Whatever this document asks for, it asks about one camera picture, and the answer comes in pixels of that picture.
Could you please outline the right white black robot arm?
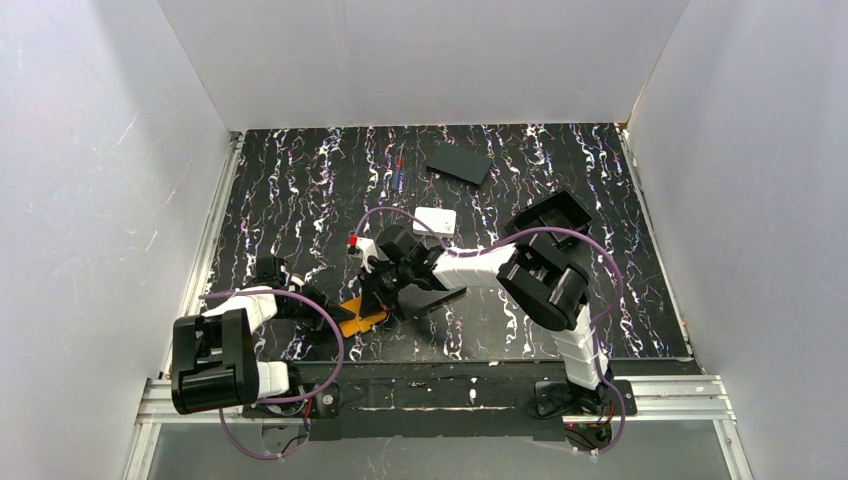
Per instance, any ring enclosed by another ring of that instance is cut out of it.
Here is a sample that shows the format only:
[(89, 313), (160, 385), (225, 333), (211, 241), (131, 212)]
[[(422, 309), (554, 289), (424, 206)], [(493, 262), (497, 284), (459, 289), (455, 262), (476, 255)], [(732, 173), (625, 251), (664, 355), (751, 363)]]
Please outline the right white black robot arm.
[(608, 386), (610, 368), (592, 327), (590, 279), (565, 249), (570, 237), (599, 250), (588, 236), (561, 227), (532, 227), (500, 245), (479, 250), (427, 247), (393, 225), (375, 239), (352, 235), (348, 253), (361, 262), (362, 317), (395, 307), (400, 292), (502, 288), (530, 320), (548, 330), (573, 385), (588, 391)]

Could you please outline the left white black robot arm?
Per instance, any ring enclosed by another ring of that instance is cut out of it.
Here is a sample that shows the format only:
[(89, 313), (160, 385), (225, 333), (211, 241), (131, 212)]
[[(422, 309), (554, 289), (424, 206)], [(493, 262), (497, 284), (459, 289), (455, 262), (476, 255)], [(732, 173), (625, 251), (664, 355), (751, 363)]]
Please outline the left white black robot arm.
[[(173, 324), (171, 398), (178, 413), (305, 402), (334, 383), (344, 359), (339, 323), (352, 320), (354, 313), (290, 273), (283, 259), (261, 257), (245, 287), (207, 297), (224, 302)], [(334, 332), (336, 366), (314, 390), (299, 387), (286, 362), (257, 359), (253, 334), (275, 318), (318, 321)]]

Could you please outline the black plastic box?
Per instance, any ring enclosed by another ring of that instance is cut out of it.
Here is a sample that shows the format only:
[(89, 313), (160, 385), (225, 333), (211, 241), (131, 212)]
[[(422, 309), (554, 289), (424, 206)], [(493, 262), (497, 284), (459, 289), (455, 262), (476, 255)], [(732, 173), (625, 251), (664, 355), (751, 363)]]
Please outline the black plastic box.
[(559, 227), (586, 235), (595, 217), (569, 191), (560, 190), (520, 210), (503, 228), (507, 238), (534, 227)]

